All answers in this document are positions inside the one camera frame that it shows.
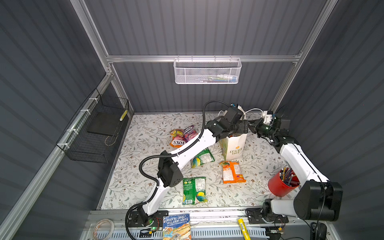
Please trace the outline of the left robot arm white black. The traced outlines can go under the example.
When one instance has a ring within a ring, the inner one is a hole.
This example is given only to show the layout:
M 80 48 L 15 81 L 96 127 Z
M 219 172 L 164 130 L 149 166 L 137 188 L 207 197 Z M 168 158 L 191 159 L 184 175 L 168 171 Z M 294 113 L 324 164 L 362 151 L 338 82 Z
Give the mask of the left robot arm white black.
M 140 212 L 147 217 L 154 215 L 159 210 L 160 203 L 168 193 L 168 190 L 183 180 L 182 169 L 190 160 L 202 150 L 247 126 L 244 123 L 244 113 L 244 110 L 235 104 L 228 106 L 223 116 L 218 116 L 208 122 L 206 121 L 205 113 L 203 113 L 202 129 L 192 140 L 170 153 L 164 151 L 159 155 L 150 156 L 142 160 L 139 165 L 140 173 L 154 181 L 155 187 L 140 207 Z M 143 170 L 144 164 L 151 159 L 159 160 L 156 177 L 146 174 Z

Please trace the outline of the white paper bag floral print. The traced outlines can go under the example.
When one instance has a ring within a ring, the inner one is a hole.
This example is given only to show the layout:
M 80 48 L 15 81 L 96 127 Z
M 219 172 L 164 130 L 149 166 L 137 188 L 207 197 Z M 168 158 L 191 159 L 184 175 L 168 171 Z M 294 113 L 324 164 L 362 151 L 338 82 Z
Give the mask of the white paper bag floral print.
M 219 140 L 225 161 L 235 161 L 243 154 L 248 133 L 244 133 L 246 124 L 240 123 L 241 133 L 234 133 L 229 137 Z

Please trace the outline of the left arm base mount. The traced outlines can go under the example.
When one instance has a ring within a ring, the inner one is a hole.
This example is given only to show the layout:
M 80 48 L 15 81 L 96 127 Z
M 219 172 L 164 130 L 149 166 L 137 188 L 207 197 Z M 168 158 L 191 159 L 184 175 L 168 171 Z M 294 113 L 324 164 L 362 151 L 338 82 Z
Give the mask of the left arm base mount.
M 168 211 L 157 211 L 152 215 L 147 215 L 143 210 L 134 210 L 129 214 L 126 226 L 129 228 L 162 227 L 162 219 L 168 215 Z

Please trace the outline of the orange Fox's fruit candy bag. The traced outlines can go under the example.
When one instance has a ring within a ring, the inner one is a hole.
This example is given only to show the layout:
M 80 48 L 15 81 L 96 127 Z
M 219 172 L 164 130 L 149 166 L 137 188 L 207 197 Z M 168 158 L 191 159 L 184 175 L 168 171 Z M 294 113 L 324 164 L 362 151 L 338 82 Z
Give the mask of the orange Fox's fruit candy bag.
M 170 135 L 172 137 L 170 146 L 173 148 L 180 148 L 187 143 L 183 129 L 174 129 L 170 132 Z

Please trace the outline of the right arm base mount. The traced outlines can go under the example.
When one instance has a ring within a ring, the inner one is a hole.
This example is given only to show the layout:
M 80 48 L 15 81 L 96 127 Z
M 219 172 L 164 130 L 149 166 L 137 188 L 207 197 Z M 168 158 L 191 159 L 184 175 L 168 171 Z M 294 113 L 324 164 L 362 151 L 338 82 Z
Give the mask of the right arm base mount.
M 247 208 L 245 209 L 250 224 L 287 224 L 289 222 L 288 217 L 282 215 L 276 215 L 273 213 L 267 213 L 263 208 Z

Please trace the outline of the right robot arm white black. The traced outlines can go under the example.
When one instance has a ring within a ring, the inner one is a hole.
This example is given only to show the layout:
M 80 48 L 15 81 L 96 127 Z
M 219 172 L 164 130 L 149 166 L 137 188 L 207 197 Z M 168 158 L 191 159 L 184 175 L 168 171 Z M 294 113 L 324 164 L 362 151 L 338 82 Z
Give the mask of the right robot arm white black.
M 302 220 L 334 222 L 339 218 L 343 188 L 331 182 L 305 155 L 295 138 L 279 135 L 281 121 L 274 117 L 250 121 L 249 129 L 275 147 L 289 167 L 270 179 L 269 189 L 275 200 L 263 204 L 263 216 L 269 214 L 297 217 Z

